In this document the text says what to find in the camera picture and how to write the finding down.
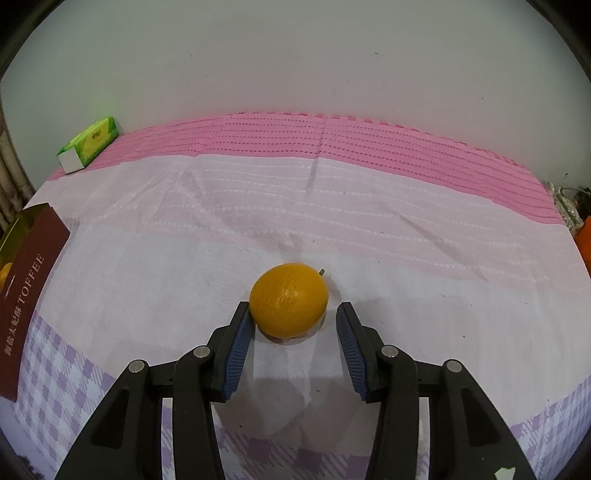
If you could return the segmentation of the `pink purple checked tablecloth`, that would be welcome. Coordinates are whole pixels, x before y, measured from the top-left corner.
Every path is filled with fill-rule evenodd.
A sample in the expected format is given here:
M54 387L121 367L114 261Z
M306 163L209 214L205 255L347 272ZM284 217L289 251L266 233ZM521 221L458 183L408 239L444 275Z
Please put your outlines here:
M361 479L378 416L335 331L349 301L414 358L466 365L541 479L590 425L590 278L546 188L514 161L398 125L238 113L119 137L35 195L69 239L37 304L14 449L53 478L132 360L174 360L267 269L325 274L322 324L257 336L216 407L231 479Z

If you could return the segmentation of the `small orange mandarin behind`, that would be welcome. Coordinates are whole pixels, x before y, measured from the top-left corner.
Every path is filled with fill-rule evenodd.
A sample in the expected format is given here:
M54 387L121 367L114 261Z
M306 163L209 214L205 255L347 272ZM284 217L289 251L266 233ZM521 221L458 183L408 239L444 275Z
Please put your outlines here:
M267 270L249 293L249 311L259 330L270 337L300 337L325 314L329 290L320 272L301 263Z

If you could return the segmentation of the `gold red toffee tin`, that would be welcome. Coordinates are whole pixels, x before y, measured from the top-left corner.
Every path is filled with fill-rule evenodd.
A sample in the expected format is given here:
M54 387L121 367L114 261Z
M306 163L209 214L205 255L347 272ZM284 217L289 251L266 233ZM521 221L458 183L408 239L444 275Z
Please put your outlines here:
M24 344L38 299L70 232L47 203L19 212L1 238L1 396L17 400Z

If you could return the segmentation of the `orange object at right edge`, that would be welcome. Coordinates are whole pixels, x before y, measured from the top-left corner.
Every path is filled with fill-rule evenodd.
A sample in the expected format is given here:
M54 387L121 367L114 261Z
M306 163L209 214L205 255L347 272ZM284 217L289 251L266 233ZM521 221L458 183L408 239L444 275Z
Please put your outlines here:
M582 228L575 236L575 243L581 255L581 258L591 273L591 217L588 216Z

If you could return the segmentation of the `clutter at right edge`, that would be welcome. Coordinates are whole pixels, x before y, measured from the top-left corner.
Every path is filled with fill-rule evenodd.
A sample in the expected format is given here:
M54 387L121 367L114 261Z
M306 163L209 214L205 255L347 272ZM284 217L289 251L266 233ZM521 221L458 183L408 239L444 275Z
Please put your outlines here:
M552 182L545 182L544 185L565 225L571 234L576 236L590 217L590 188L564 187Z

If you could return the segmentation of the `green white tissue box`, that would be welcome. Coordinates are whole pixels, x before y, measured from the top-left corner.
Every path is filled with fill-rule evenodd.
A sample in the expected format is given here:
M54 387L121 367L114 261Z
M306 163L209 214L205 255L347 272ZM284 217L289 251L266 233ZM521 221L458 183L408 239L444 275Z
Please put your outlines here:
M96 121L58 151L57 159L63 172L71 174L85 169L118 136L112 116Z

